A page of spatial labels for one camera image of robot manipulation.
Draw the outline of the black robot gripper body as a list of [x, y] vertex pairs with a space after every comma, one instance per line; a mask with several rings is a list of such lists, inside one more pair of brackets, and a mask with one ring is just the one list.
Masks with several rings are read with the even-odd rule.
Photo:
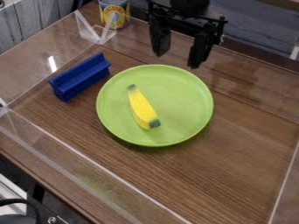
[[147, 0], [148, 15], [158, 16], [178, 32], [194, 36], [207, 32], [222, 41], [227, 16], [214, 9], [211, 0]]

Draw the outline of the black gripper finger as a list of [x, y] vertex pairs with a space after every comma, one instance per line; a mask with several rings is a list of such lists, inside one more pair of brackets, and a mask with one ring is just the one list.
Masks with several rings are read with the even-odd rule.
[[194, 44], [191, 46], [187, 62], [187, 65], [191, 69], [198, 68], [201, 64], [207, 60], [211, 53], [213, 45], [214, 43], [211, 35], [199, 32], [194, 38]]
[[162, 57], [171, 47], [171, 29], [169, 23], [154, 15], [150, 16], [150, 37], [154, 53]]

